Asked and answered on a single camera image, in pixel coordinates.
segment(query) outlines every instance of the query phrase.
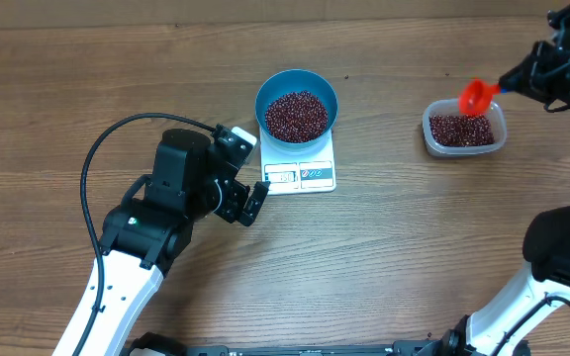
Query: container of red beans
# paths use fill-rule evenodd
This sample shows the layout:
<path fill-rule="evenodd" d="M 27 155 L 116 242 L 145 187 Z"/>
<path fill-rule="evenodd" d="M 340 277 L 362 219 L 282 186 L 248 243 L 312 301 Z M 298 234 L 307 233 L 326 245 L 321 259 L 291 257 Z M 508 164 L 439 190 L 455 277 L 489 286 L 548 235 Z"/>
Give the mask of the container of red beans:
<path fill-rule="evenodd" d="M 505 144 L 507 124 L 495 102 L 483 115 L 459 112 L 458 99 L 440 100 L 424 112 L 422 124 L 428 153 L 459 157 L 494 152 Z"/>
<path fill-rule="evenodd" d="M 337 117 L 337 95 L 322 76 L 291 69 L 263 83 L 254 110 L 270 143 L 300 151 L 327 140 Z"/>

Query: wooden table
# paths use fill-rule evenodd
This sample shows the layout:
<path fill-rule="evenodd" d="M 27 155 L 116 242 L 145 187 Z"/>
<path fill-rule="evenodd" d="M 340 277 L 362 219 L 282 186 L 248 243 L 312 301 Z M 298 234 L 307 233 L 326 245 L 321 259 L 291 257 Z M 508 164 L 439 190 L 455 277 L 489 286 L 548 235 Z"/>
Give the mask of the wooden table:
<path fill-rule="evenodd" d="M 570 204 L 570 111 L 499 97 L 507 144 L 458 160 L 428 156 L 422 113 L 472 77 L 496 81 L 546 33 L 541 17 L 0 32 L 0 355 L 49 355 L 78 304 L 93 258 L 78 179 L 104 128 L 153 111 L 257 134 L 260 84 L 298 67 L 339 96 L 337 189 L 269 197 L 251 228 L 199 222 L 131 338 L 441 337 L 521 267 L 533 217 Z M 133 123 L 103 143 L 89 177 L 97 228 L 176 126 Z M 258 161 L 238 178 L 259 179 Z M 534 355 L 570 354 L 570 311 L 529 340 Z"/>

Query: clear plastic container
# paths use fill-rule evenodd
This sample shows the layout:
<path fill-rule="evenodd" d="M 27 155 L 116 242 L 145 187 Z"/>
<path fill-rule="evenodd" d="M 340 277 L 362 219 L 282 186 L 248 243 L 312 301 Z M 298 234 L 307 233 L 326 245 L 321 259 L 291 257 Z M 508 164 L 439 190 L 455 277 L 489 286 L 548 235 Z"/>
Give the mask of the clear plastic container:
<path fill-rule="evenodd" d="M 439 100 L 430 104 L 424 112 L 423 127 L 424 138 L 426 140 L 427 152 L 436 157 L 460 157 L 471 156 L 494 152 L 505 144 L 507 139 L 507 124 L 501 107 L 495 102 L 490 104 L 490 109 L 485 113 L 485 117 L 490 121 L 492 133 L 494 134 L 494 144 L 487 144 L 474 147 L 447 147 L 437 143 L 432 137 L 430 130 L 430 116 L 433 115 L 458 115 L 459 112 L 458 99 Z"/>

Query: scale display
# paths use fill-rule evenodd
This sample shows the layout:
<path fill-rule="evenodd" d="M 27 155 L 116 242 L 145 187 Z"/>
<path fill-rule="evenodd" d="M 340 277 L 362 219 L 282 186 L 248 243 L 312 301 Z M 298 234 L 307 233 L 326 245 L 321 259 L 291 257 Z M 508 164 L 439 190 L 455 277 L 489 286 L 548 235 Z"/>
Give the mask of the scale display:
<path fill-rule="evenodd" d="M 272 146 L 261 132 L 261 173 L 270 195 L 331 192 L 335 165 L 331 134 L 321 145 L 298 154 Z"/>

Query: red scoop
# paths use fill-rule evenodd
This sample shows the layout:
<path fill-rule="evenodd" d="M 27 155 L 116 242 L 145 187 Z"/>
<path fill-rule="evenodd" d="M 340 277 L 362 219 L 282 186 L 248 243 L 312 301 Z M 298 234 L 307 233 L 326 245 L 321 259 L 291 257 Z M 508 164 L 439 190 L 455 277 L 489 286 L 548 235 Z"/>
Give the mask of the red scoop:
<path fill-rule="evenodd" d="M 494 95 L 501 93 L 498 84 L 488 85 L 474 79 L 459 97 L 459 110 L 465 115 L 481 115 L 490 108 Z"/>

